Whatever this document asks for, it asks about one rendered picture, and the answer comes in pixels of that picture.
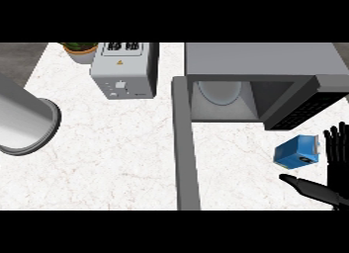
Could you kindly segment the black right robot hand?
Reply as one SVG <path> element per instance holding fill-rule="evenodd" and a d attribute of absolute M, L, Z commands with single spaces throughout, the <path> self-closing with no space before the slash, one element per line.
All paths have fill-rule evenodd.
<path fill-rule="evenodd" d="M 325 138 L 327 185 L 281 174 L 279 179 L 297 193 L 333 205 L 336 211 L 349 211 L 349 125 L 343 122 L 322 132 Z"/>

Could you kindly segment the blue milk carton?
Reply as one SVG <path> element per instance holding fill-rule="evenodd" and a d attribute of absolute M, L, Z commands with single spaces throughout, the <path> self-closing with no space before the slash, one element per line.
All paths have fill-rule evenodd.
<path fill-rule="evenodd" d="M 299 134 L 275 148 L 273 162 L 296 169 L 318 162 L 318 136 Z"/>

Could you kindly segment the grey microwave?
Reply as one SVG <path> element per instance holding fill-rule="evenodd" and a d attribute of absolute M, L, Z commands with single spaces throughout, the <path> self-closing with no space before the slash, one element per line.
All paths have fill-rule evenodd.
<path fill-rule="evenodd" d="M 291 130 L 349 94 L 349 70 L 328 42 L 188 42 L 191 119 Z"/>

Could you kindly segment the grey microwave door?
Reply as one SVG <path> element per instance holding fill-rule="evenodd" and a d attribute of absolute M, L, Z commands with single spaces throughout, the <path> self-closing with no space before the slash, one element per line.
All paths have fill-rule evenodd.
<path fill-rule="evenodd" d="M 200 210 L 200 195 L 191 131 L 191 115 L 186 79 L 180 76 L 171 82 L 173 129 L 174 129 L 174 183 L 176 208 L 180 211 Z"/>

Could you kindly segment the large white cylinder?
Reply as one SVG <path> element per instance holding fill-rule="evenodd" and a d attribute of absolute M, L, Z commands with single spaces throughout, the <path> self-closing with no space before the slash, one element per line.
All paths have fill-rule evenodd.
<path fill-rule="evenodd" d="M 0 151 L 13 156 L 35 152 L 53 138 L 59 122 L 58 105 L 0 73 Z"/>

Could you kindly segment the grey toaster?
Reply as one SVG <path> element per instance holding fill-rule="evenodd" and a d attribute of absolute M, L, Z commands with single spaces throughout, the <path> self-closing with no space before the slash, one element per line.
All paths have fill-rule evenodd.
<path fill-rule="evenodd" d="M 89 74 L 108 100 L 157 96 L 160 44 L 100 42 Z"/>

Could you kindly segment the potted green plant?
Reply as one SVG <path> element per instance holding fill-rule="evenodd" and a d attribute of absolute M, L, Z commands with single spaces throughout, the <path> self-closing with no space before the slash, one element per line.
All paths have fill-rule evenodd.
<path fill-rule="evenodd" d="M 90 64 L 98 49 L 96 42 L 62 42 L 62 48 L 72 59 L 78 64 Z"/>

